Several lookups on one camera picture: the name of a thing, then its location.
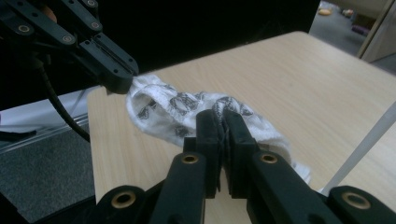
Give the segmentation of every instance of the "floor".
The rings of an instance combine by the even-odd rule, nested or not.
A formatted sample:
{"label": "floor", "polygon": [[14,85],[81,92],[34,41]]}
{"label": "floor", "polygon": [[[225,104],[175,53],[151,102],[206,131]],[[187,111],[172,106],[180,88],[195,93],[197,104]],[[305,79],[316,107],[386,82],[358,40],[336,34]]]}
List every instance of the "floor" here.
{"label": "floor", "polygon": [[[365,36],[351,31],[351,20],[335,10],[331,16],[315,17],[310,34],[356,55]],[[396,76],[396,56],[373,63]],[[87,94],[94,90],[60,96],[67,111],[88,130]],[[30,222],[94,194],[89,144],[70,131],[49,101],[0,111],[0,131],[30,132],[29,142],[0,142],[0,191]]]}

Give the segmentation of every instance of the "small object on floor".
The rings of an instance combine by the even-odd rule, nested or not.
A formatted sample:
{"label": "small object on floor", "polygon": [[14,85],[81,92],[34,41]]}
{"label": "small object on floor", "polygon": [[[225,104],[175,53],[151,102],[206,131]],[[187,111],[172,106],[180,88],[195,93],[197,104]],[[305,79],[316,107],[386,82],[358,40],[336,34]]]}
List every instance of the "small object on floor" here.
{"label": "small object on floor", "polygon": [[358,33],[360,35],[364,35],[364,36],[367,36],[370,33],[369,29],[367,29],[365,27],[362,27],[362,26],[359,26],[359,25],[353,25],[352,26],[352,31],[355,32],[355,33]]}
{"label": "small object on floor", "polygon": [[353,15],[353,10],[352,9],[345,9],[343,10],[343,15],[347,18],[351,18]]}
{"label": "small object on floor", "polygon": [[327,8],[322,8],[318,11],[318,14],[321,16],[330,16],[330,15],[332,15],[332,11]]}

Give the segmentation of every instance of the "brass screw insert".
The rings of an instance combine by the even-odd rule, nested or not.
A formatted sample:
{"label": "brass screw insert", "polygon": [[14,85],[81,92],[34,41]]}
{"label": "brass screw insert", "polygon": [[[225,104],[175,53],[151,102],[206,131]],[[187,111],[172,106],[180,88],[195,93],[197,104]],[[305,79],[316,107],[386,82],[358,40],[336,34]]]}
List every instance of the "brass screw insert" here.
{"label": "brass screw insert", "polygon": [[133,191],[127,190],[116,194],[111,200],[111,205],[114,208],[126,208],[132,205],[136,201],[136,195]]}
{"label": "brass screw insert", "polygon": [[18,26],[18,30],[21,32],[27,33],[30,31],[30,28],[27,25],[20,25],[20,26]]}
{"label": "brass screw insert", "polygon": [[341,197],[343,200],[351,205],[352,207],[359,209],[369,209],[371,207],[370,202],[363,196],[353,193],[350,191],[344,192]]}
{"label": "brass screw insert", "polygon": [[65,35],[63,38],[62,38],[62,40],[64,41],[64,42],[71,42],[72,40],[73,40],[73,38],[70,36],[70,35]]}
{"label": "brass screw insert", "polygon": [[262,154],[261,160],[266,163],[276,163],[277,157],[270,154]]}
{"label": "brass screw insert", "polygon": [[187,155],[181,159],[184,163],[193,164],[198,162],[198,157],[194,155]]}

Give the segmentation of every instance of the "gray carpet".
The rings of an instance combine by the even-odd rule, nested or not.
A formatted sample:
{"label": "gray carpet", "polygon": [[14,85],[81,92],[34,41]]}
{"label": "gray carpet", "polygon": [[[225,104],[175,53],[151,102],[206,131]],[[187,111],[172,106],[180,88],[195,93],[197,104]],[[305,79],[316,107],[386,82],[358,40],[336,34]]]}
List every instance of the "gray carpet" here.
{"label": "gray carpet", "polygon": [[94,195],[90,144],[73,131],[1,154],[0,164],[0,191],[30,223]]}
{"label": "gray carpet", "polygon": [[[309,34],[356,56],[366,36],[353,32],[351,28],[352,20],[343,16],[336,8],[330,16],[317,14]],[[372,65],[396,76],[396,54],[381,58],[373,62]]]}

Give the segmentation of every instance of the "black cable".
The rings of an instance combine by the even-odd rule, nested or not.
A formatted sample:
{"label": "black cable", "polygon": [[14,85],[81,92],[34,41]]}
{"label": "black cable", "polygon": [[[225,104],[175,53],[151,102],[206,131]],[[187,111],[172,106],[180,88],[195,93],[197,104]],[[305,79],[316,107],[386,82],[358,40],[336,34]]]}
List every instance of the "black cable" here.
{"label": "black cable", "polygon": [[49,101],[52,103],[53,107],[56,109],[62,119],[64,119],[64,121],[70,126],[70,128],[72,128],[82,138],[84,138],[87,142],[90,142],[90,135],[74,121],[74,119],[69,115],[69,113],[64,108],[64,105],[59,100],[58,95],[50,84],[49,77],[47,76],[47,72],[44,67],[40,67],[38,69],[38,73],[40,73],[40,76],[42,77],[44,84],[46,85]]}

